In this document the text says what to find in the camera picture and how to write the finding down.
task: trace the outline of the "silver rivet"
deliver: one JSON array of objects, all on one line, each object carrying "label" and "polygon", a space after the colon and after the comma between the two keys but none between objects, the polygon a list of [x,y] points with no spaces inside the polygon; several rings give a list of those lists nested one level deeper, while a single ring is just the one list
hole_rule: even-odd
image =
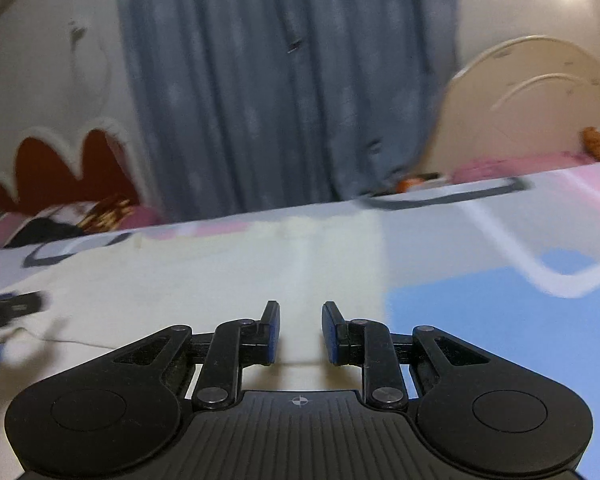
[{"label": "silver rivet", "polygon": [[404,393],[402,393],[398,388],[384,386],[382,388],[376,388],[371,396],[383,404],[392,404],[393,402],[402,400]]},{"label": "silver rivet", "polygon": [[226,392],[226,390],[223,390],[222,388],[216,388],[215,386],[202,388],[198,392],[198,399],[202,402],[206,402],[207,404],[216,404],[217,402],[222,402],[228,396],[229,394]]}]

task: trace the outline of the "beige round board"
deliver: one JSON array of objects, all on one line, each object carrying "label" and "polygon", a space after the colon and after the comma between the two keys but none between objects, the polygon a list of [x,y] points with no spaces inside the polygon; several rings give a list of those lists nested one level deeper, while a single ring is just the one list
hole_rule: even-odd
[{"label": "beige round board", "polygon": [[600,127],[600,62],[568,41],[507,41],[449,83],[418,169],[450,173],[478,157],[576,152],[587,126]]}]

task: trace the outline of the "crosshair logo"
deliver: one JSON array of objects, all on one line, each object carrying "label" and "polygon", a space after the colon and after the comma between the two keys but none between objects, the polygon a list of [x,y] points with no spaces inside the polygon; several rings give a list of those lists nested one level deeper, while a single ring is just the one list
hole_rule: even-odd
[{"label": "crosshair logo", "polygon": [[306,403],[311,402],[309,399],[307,399],[306,397],[303,397],[302,395],[294,397],[293,399],[291,399],[291,402],[297,406],[298,408],[302,408]]}]

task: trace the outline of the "orange plush toy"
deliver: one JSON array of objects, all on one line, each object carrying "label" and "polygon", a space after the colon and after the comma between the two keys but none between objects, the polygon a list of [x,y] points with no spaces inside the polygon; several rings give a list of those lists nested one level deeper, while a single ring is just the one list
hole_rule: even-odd
[{"label": "orange plush toy", "polygon": [[585,128],[581,131],[584,150],[596,160],[600,160],[600,130]]}]

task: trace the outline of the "curtain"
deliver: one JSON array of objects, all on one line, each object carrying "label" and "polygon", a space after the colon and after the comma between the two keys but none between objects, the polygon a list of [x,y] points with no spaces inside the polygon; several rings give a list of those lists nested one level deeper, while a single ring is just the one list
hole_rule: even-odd
[{"label": "curtain", "polygon": [[392,186],[456,68],[456,0],[118,1],[173,221]]}]

